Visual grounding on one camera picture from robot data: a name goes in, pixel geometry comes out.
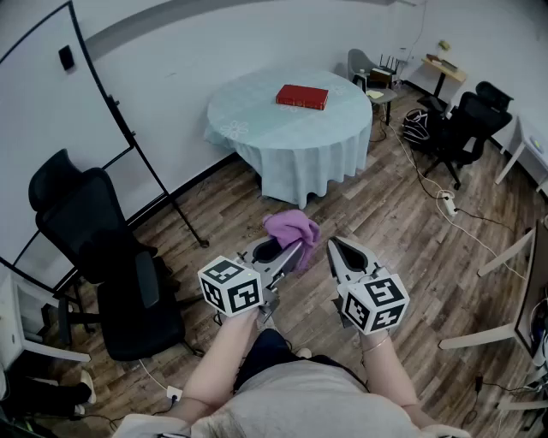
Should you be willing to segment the black router with antennas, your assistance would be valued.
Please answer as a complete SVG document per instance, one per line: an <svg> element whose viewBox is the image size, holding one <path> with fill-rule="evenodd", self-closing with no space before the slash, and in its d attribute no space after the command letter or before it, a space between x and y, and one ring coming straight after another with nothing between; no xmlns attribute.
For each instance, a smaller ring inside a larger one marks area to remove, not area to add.
<svg viewBox="0 0 548 438"><path fill-rule="evenodd" d="M384 60L384 55L380 57L380 64L374 65L372 71L384 72L385 74L395 75L398 72L400 60L395 56L389 55Z"/></svg>

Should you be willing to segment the black office chair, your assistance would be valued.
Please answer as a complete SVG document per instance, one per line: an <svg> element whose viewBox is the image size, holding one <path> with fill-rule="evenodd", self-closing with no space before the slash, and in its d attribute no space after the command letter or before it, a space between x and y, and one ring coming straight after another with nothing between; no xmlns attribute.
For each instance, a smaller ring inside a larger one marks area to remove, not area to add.
<svg viewBox="0 0 548 438"><path fill-rule="evenodd" d="M506 127L512 120L509 104L514 99L488 81L481 81L474 92L464 92L450 116L436 114L428 117L429 139L426 152L435 156L427 169L432 171L440 163L449 170L458 190L461 182L458 169L478 161L485 142Z"/></svg>
<svg viewBox="0 0 548 438"><path fill-rule="evenodd" d="M97 288L98 313L64 312L64 322L99 324L107 352L121 362L188 344L182 311L202 298L176 299L179 281L134 236L103 169L80 171L60 150L34 174L28 197L39 232Z"/></svg>

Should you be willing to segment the black and white backpack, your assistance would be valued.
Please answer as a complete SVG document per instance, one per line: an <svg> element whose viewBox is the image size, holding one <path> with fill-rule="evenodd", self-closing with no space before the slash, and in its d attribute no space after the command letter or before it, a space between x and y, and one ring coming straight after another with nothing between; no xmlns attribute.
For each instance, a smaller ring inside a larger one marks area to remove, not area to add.
<svg viewBox="0 0 548 438"><path fill-rule="evenodd" d="M427 150L431 138L427 123L428 112L424 109L411 109L405 115L402 124L402 134L413 150Z"/></svg>

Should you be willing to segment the person's left forearm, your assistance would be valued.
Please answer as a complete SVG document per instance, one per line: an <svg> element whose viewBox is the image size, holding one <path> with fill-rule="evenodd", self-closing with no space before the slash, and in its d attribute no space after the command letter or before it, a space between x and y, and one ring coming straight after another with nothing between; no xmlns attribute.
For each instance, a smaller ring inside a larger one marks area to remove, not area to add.
<svg viewBox="0 0 548 438"><path fill-rule="evenodd" d="M257 308L227 318L168 413L191 425L232 397L238 370L258 336Z"/></svg>

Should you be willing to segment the brown box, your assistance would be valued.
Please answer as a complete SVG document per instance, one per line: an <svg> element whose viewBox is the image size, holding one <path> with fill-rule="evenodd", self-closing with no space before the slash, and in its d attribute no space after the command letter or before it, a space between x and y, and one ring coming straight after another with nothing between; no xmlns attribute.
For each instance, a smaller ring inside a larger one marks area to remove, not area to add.
<svg viewBox="0 0 548 438"><path fill-rule="evenodd" d="M392 87L392 74L379 68L373 68L368 76L368 87L386 89Z"/></svg>

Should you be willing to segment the person's grey shirt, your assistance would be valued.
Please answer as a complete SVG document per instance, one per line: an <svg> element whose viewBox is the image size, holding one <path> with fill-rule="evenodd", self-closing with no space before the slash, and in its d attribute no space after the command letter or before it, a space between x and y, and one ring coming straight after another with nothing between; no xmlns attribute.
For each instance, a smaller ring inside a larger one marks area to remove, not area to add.
<svg viewBox="0 0 548 438"><path fill-rule="evenodd" d="M112 438L472 438L454 427L415 425L400 406L370 394L346 371L309 361L271 367L223 407L187 423L131 414Z"/></svg>

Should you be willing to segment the grey shell chair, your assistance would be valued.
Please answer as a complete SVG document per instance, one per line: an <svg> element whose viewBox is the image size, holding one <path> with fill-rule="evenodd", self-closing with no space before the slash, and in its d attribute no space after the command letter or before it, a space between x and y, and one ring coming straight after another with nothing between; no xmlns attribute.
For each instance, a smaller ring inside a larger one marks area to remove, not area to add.
<svg viewBox="0 0 548 438"><path fill-rule="evenodd" d="M364 69L369 74L374 65L377 65L377 64L371 61L362 50L351 49L348 52L348 62L347 62L348 79L352 82L353 76L355 74L358 74L361 69ZM390 89L389 88L386 88L386 89L369 88L368 82L367 82L367 90L369 89L373 89L375 91L379 91L384 94L379 99L370 99L370 98L368 99L370 100L372 104L377 105L378 107L382 107L384 109L385 124L389 125L391 103L393 100L397 98L397 93L393 90L393 80L392 80L392 87Z"/></svg>

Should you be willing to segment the white cabinet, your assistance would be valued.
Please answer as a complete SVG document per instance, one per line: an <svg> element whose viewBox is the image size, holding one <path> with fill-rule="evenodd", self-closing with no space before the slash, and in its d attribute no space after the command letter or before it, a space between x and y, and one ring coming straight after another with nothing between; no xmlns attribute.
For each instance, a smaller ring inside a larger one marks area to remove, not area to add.
<svg viewBox="0 0 548 438"><path fill-rule="evenodd" d="M20 293L41 305L58 307L59 304L59 300L51 293L7 269L5 277L0 281L0 364L4 369L7 370L24 351L75 362L86 363L91 360L86 353L63 350L27 339L22 324Z"/></svg>

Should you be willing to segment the dark tray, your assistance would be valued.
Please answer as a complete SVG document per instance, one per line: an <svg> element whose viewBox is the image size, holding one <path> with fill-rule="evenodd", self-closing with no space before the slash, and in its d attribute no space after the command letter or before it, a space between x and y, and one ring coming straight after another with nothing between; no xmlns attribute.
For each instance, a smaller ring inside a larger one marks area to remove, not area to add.
<svg viewBox="0 0 548 438"><path fill-rule="evenodd" d="M446 69L448 69L452 72L456 72L458 70L457 66L453 65L452 63L450 63L450 62L448 62L444 59L439 58L438 56L435 56L435 55L432 55L432 54L427 54L426 59L429 62L431 62L431 63L433 63L437 66L441 66L443 68L446 68Z"/></svg>

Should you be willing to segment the person's right forearm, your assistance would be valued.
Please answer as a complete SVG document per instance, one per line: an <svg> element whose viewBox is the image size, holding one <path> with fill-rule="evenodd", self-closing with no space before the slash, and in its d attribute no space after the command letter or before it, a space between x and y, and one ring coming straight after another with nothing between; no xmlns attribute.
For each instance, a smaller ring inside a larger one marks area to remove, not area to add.
<svg viewBox="0 0 548 438"><path fill-rule="evenodd" d="M360 334L368 387L404 409L418 407L413 383L403 368L388 331Z"/></svg>

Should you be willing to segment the red book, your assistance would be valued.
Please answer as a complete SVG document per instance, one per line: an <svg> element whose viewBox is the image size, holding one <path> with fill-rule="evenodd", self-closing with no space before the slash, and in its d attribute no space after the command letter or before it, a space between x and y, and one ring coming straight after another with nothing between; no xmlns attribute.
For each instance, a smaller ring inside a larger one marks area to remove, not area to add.
<svg viewBox="0 0 548 438"><path fill-rule="evenodd" d="M325 89L286 84L276 95L276 103L312 110L324 110L328 93Z"/></svg>

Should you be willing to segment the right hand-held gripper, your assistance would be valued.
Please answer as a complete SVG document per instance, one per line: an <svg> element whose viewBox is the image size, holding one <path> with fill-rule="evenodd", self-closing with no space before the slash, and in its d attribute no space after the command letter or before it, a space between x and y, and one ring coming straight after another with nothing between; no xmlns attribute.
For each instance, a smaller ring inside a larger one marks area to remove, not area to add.
<svg viewBox="0 0 548 438"><path fill-rule="evenodd" d="M410 302L399 275L379 267L372 250L351 239L330 238L327 252L343 327L375 334L398 326Z"/></svg>

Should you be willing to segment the purple cloth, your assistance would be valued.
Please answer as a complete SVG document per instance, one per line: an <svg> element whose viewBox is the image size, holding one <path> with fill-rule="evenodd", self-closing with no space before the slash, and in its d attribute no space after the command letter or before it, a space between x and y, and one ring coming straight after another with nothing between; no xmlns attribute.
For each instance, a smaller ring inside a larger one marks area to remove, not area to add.
<svg viewBox="0 0 548 438"><path fill-rule="evenodd" d="M320 240L319 225L301 210L286 210L263 218L265 231L285 248L297 240L303 242L303 255L296 265L304 270Z"/></svg>

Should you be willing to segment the person's dark trousers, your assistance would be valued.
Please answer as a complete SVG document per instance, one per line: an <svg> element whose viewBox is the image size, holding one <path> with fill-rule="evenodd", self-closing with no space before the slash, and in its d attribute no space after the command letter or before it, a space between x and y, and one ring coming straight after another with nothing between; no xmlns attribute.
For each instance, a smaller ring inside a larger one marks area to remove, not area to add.
<svg viewBox="0 0 548 438"><path fill-rule="evenodd" d="M274 329L263 331L238 371L233 394L251 391L367 394L366 384L350 369L326 357L293 353Z"/></svg>

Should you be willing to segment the small wooden table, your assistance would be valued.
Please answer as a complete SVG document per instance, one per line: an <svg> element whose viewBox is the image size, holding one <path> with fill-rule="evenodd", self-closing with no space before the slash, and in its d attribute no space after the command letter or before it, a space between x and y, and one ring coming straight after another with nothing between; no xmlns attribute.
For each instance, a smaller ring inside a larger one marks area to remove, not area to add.
<svg viewBox="0 0 548 438"><path fill-rule="evenodd" d="M427 109L435 110L439 113L444 113L448 109L448 104L446 104L439 96L446 78L450 77L454 81L463 83L467 78L467 74L459 68L456 72L452 72L446 68L437 66L429 62L426 57L422 59L422 62L424 65L435 68L439 72L439 76L434 93L432 95L424 96L418 99L417 102Z"/></svg>

